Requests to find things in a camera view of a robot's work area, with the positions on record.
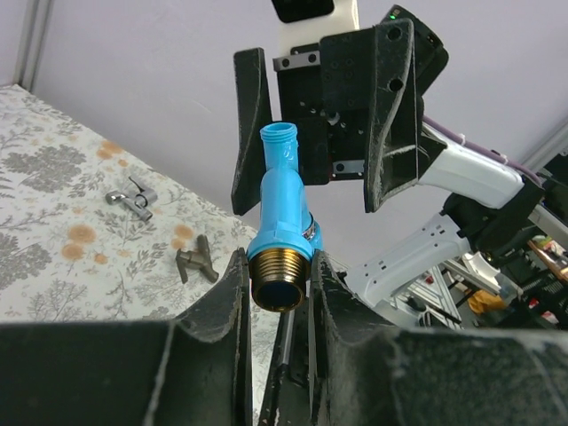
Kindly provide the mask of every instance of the blue plastic pipe fitting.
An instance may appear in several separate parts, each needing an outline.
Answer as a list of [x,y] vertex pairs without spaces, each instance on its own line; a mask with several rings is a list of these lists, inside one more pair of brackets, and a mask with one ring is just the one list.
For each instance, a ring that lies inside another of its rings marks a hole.
[[[314,249],[322,249],[320,227],[312,223],[298,171],[296,135],[296,126],[289,122],[275,122],[260,130],[266,173],[260,190],[260,228],[248,246],[248,260],[269,248],[293,249],[311,262]],[[312,226],[315,229],[308,241],[304,233]]]
[[305,298],[320,227],[308,210],[298,171],[297,128],[289,122],[263,127],[266,173],[261,183],[258,235],[248,246],[251,292],[274,312],[295,309]]

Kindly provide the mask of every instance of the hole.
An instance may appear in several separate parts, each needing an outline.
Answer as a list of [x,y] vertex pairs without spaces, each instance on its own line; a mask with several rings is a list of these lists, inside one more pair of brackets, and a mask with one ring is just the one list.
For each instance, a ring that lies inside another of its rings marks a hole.
[[294,130],[294,124],[291,124],[289,122],[273,122],[272,124],[268,124],[266,127],[264,127],[263,129],[263,133],[268,133],[269,135],[271,134],[271,132],[280,132],[280,131],[284,131],[284,132],[288,132],[291,130]]
[[296,306],[302,300],[300,291],[287,282],[272,282],[258,289],[256,299],[271,311]]
[[402,80],[400,80],[399,78],[395,78],[393,80],[390,80],[390,83],[389,83],[390,91],[399,91],[400,89],[402,89],[403,86],[404,86],[404,84],[402,83]]
[[400,31],[399,27],[395,27],[387,33],[387,37],[389,37],[389,40],[391,40],[392,42],[398,40],[400,36],[402,36],[402,31]]

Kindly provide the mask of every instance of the metal clip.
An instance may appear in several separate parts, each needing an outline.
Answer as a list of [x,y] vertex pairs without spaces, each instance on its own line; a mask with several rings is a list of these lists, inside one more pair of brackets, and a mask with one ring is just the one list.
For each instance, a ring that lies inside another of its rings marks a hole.
[[158,200],[158,194],[154,189],[144,185],[137,176],[132,175],[129,180],[136,185],[139,193],[134,197],[129,197],[120,191],[111,191],[105,196],[106,202],[110,205],[121,202],[146,222],[153,215],[146,207]]
[[205,235],[197,237],[197,251],[182,251],[179,248],[176,254],[176,264],[181,282],[184,284],[188,281],[186,268],[200,270],[205,275],[205,278],[212,283],[217,282],[219,278],[219,274],[213,270],[211,254],[209,253],[209,242]]

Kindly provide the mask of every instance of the white wall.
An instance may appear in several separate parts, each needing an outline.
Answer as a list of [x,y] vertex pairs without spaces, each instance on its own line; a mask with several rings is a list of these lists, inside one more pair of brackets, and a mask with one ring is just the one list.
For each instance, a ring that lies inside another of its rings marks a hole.
[[26,0],[0,1],[0,86],[14,83]]
[[[391,5],[359,0],[361,26],[378,22]],[[426,98],[432,118],[518,159],[568,114],[564,0],[403,5],[450,52]],[[232,56],[258,45],[269,58],[275,54],[271,2],[54,0],[53,6],[37,94],[230,210],[238,144]],[[327,250],[350,264],[408,235],[446,196],[413,188],[365,215],[360,182],[308,194]],[[343,201],[332,202],[336,197]],[[253,225],[257,214],[247,217]]]

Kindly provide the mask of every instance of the white plastic housing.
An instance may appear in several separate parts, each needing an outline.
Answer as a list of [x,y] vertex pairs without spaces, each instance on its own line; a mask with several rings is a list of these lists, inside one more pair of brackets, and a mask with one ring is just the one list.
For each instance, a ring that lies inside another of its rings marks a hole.
[[357,0],[334,0],[335,9],[326,16],[301,20],[291,24],[280,23],[280,56],[288,56],[292,48],[319,43],[325,36],[359,29]]
[[469,242],[459,231],[449,216],[437,214],[388,253],[349,269],[347,287],[375,308],[432,266],[469,252]]
[[418,184],[447,189],[491,209],[503,207],[523,187],[521,176],[512,168],[453,141],[445,142],[447,149],[430,165]]

